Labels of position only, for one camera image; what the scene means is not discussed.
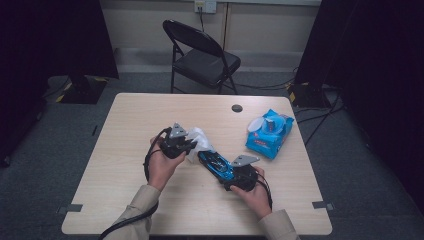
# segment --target beige sleeve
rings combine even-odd
[[[268,240],[300,240],[285,210],[273,212],[259,221]]]
[[[131,204],[127,206],[125,211],[121,214],[118,220],[115,221],[114,224],[148,211],[157,203],[159,196],[160,191],[156,188],[149,185],[141,186],[131,201]],[[148,217],[109,233],[105,239],[149,239],[151,226],[152,219]]]

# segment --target table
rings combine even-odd
[[[234,104],[243,110],[232,111]],[[67,213],[62,231],[92,235],[111,226],[146,184],[142,164],[149,139],[178,122],[186,130],[203,129],[229,161],[240,154],[259,156],[253,165],[265,170],[274,210],[286,209],[298,234],[330,234],[326,209],[312,206],[322,196],[297,123],[273,161],[244,146],[247,125],[270,108],[294,116],[284,97],[118,94],[72,201],[83,207]],[[152,235],[262,235],[244,202],[225,191],[200,163],[189,160],[178,166],[152,219]]]

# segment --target gray carpet floor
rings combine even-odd
[[[240,72],[234,78],[241,95],[287,96],[280,89],[293,73]],[[116,94],[120,92],[169,92],[170,73],[122,73],[110,80],[96,105],[60,104],[55,99],[66,77],[49,79],[53,92],[43,117],[11,155],[11,166],[0,169],[0,239],[96,239],[67,236],[61,232],[64,215],[57,209],[71,203]],[[183,78],[178,84],[190,93],[215,94]],[[336,92],[327,91],[330,101]],[[224,94],[231,94],[224,89]],[[341,100],[337,107],[343,106]],[[326,113],[300,111],[301,121]],[[320,119],[299,123],[304,140]],[[331,114],[306,145],[333,232],[302,239],[424,239],[424,220],[392,171],[367,148],[367,140],[348,109]],[[151,239],[169,239],[152,237]]]

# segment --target chair seat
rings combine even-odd
[[[240,67],[240,58],[228,52],[224,52],[224,56],[233,74]],[[211,88],[219,87],[220,82],[226,80],[222,59],[196,49],[179,58],[172,67],[175,72]]]

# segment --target chair backrest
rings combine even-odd
[[[224,52],[221,46],[208,34],[196,28],[187,26],[174,20],[165,20],[163,22],[163,29],[174,45],[178,46],[176,43],[176,41],[178,41],[191,48],[214,55],[216,57],[224,56]]]

